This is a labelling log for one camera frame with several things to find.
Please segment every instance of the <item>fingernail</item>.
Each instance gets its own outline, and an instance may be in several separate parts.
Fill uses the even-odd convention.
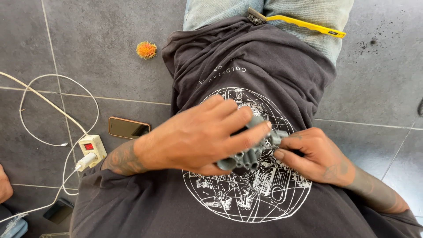
[[[280,149],[275,150],[275,152],[273,153],[273,155],[278,160],[282,160],[283,157],[285,156],[285,154]]]

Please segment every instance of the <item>smartphone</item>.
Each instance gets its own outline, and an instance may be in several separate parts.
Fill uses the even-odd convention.
[[[63,198],[57,199],[57,201],[43,214],[45,219],[48,219],[56,224],[61,223],[66,217],[72,214],[74,205]]]
[[[151,126],[148,123],[137,122],[128,119],[111,116],[109,118],[109,134],[128,139],[138,137],[150,132]]]

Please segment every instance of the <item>hand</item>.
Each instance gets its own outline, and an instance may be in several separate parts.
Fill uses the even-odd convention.
[[[12,185],[10,185],[9,178],[0,164],[0,203],[3,203],[13,195]]]
[[[249,107],[213,96],[181,112],[135,141],[134,153],[148,170],[183,169],[202,175],[229,174],[215,162],[257,144],[270,130],[263,122],[235,136],[253,116]]]
[[[311,181],[343,187],[354,180],[354,165],[321,129],[313,127],[293,133],[279,147],[275,158]],[[298,149],[304,157],[289,151],[292,149]]]

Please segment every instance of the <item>jeans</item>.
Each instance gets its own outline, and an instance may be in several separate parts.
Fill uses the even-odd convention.
[[[233,16],[247,16],[251,7],[267,17],[284,15],[343,31],[353,3],[354,0],[187,0],[184,30],[195,30]],[[295,35],[336,65],[342,39],[280,20],[268,24]]]

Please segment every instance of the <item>white circular print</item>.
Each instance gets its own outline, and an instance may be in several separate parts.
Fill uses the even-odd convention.
[[[294,132],[281,111],[266,97],[242,88],[220,89],[208,97],[217,94],[234,99],[238,108],[250,106],[253,114],[269,120],[273,129]],[[290,217],[306,200],[312,182],[275,159],[273,150],[269,147],[264,151],[255,171],[236,169],[221,176],[183,171],[185,185],[202,205],[231,220],[265,222]]]

